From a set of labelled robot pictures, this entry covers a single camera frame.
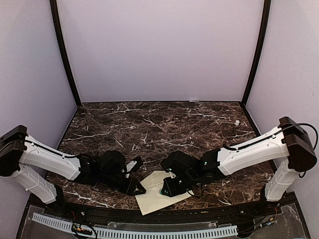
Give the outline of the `cream paper envelope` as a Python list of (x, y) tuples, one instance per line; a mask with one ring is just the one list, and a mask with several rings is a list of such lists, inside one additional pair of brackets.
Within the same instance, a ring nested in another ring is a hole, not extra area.
[(175, 197), (165, 196), (161, 193), (164, 178), (170, 178), (170, 173), (154, 171), (144, 180), (141, 185), (146, 189), (145, 194), (136, 195), (136, 201), (143, 216), (158, 211), (190, 197), (184, 193)]

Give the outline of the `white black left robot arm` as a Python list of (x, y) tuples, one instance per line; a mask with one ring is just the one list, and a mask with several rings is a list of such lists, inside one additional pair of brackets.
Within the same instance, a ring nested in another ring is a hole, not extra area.
[(63, 201), (62, 190), (47, 182), (33, 167), (63, 176), (67, 180), (93, 186), (105, 184), (129, 196), (146, 193), (138, 179), (130, 174), (142, 165), (140, 157), (129, 164), (123, 154), (108, 150), (101, 156), (71, 155), (53, 149), (27, 134), (27, 128), (18, 125), (0, 137), (0, 175), (14, 179), (26, 191), (36, 195), (59, 217), (70, 213), (70, 205)]

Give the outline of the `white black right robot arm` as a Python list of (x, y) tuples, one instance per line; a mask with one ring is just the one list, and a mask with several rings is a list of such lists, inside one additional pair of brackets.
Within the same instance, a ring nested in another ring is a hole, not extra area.
[(161, 194), (169, 197), (187, 193), (197, 184), (209, 184), (241, 169), (281, 158), (274, 177), (261, 191), (261, 200), (254, 211), (265, 216), (281, 200), (298, 175), (312, 169), (317, 163), (315, 145), (304, 130), (305, 123), (296, 123), (290, 117), (280, 118), (280, 124), (269, 132), (234, 146), (223, 145), (203, 154), (200, 159), (175, 151), (161, 162), (165, 172)]

